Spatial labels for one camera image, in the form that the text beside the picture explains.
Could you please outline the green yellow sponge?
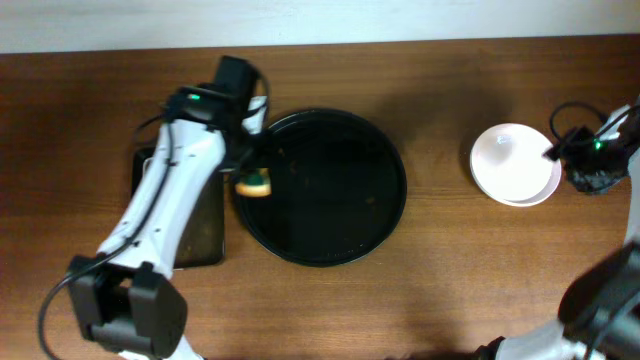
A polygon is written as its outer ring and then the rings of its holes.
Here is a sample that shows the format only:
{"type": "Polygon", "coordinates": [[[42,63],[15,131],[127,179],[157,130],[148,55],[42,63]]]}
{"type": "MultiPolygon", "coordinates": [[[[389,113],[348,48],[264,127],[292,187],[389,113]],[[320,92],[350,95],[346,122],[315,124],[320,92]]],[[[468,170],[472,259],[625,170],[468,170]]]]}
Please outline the green yellow sponge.
{"type": "Polygon", "coordinates": [[[272,193],[269,170],[258,168],[241,174],[235,184],[235,191],[241,196],[250,198],[269,196],[272,193]]]}

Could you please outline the pinkish white plate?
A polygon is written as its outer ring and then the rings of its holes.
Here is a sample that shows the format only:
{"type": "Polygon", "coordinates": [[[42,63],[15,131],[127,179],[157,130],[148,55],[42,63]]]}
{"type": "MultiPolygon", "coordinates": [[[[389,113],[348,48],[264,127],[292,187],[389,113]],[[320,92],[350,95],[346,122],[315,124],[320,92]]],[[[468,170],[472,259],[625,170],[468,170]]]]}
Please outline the pinkish white plate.
{"type": "Polygon", "coordinates": [[[485,130],[470,152],[470,169],[490,198],[526,207],[544,201],[559,181],[560,163],[545,156],[551,142],[526,125],[504,123],[485,130]]]}

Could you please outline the cream white plate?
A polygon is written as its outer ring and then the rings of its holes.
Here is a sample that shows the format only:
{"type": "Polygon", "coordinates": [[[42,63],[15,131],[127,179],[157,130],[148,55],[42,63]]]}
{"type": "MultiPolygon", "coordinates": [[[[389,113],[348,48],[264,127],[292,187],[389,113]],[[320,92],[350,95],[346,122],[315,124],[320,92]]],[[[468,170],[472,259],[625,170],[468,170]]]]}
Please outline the cream white plate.
{"type": "Polygon", "coordinates": [[[527,151],[473,152],[471,172],[479,188],[506,205],[527,207],[544,201],[559,182],[560,162],[527,151]]]}

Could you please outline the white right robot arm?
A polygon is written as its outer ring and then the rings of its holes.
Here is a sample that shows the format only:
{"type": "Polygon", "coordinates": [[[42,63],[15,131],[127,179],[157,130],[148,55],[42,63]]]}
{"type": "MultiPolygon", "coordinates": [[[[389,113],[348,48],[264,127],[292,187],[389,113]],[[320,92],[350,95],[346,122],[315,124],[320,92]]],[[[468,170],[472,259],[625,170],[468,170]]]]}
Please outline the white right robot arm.
{"type": "Polygon", "coordinates": [[[484,131],[470,151],[470,169],[492,199],[515,207],[546,200],[566,178],[576,190],[600,195],[631,180],[623,246],[577,278],[555,320],[519,337],[479,347],[476,359],[636,359],[639,356],[639,107],[605,114],[601,128],[573,128],[549,141],[515,123],[484,131]]]}

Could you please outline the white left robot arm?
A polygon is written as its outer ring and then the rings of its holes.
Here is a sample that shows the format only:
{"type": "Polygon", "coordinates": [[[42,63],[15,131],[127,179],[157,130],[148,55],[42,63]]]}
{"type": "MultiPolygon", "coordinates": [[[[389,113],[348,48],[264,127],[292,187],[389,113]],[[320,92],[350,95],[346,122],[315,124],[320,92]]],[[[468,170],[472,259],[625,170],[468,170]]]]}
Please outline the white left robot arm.
{"type": "Polygon", "coordinates": [[[68,291],[80,333],[124,359],[196,359],[184,334],[188,306],[172,285],[183,232],[217,173],[238,168],[230,146],[255,138],[269,96],[239,97],[198,87],[173,94],[151,163],[95,257],[75,257],[68,291]]]}

